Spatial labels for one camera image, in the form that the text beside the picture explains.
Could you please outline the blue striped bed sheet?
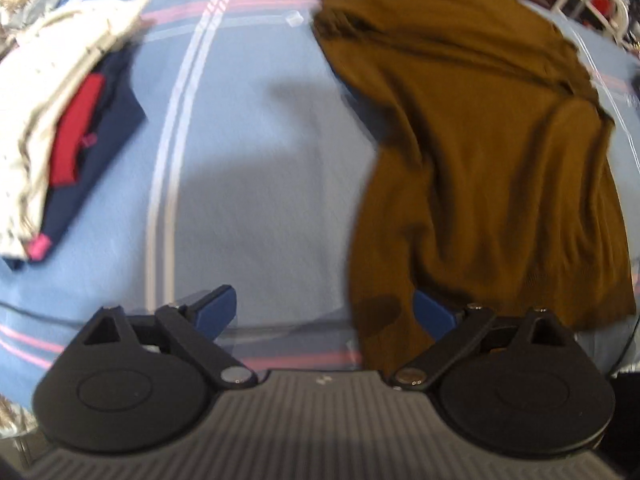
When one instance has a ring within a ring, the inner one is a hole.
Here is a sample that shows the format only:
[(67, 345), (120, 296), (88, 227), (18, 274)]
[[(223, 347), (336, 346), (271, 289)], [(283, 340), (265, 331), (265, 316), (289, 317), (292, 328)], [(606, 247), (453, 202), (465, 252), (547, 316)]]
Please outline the blue striped bed sheet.
[(313, 8), (149, 0), (122, 50), (132, 104), (112, 106), (130, 139), (61, 240), (1, 270), (2, 396), (28, 405), (98, 307), (144, 313), (222, 283), (239, 294), (224, 342), (240, 358), (358, 363), (345, 263), (382, 129), (332, 75)]

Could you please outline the brown sweater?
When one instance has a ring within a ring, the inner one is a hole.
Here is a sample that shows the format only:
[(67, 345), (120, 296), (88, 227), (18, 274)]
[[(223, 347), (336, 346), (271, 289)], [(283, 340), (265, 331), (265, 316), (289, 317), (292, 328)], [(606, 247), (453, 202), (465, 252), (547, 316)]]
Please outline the brown sweater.
[(417, 290), (582, 332), (634, 314), (614, 122), (562, 32), (516, 0), (320, 0), (332, 70), (385, 119), (352, 232), (364, 367), (431, 339)]

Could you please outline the cream folded garment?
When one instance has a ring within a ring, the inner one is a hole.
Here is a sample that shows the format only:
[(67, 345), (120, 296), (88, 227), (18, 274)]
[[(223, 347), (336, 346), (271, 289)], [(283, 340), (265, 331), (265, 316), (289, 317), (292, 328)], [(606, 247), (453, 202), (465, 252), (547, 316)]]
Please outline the cream folded garment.
[(1, 61), (1, 255), (27, 258), (42, 226), (55, 127), (88, 73), (151, 0), (84, 0), (49, 12)]

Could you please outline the navy and red garment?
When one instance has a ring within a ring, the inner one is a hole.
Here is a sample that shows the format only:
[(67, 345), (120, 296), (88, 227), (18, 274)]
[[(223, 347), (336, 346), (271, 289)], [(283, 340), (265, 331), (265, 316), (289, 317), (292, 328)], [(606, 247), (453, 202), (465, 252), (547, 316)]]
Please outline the navy and red garment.
[(4, 257), (12, 271), (53, 252), (93, 188), (145, 120), (131, 88), (135, 46), (111, 52), (86, 76), (56, 125), (42, 225), (26, 260)]

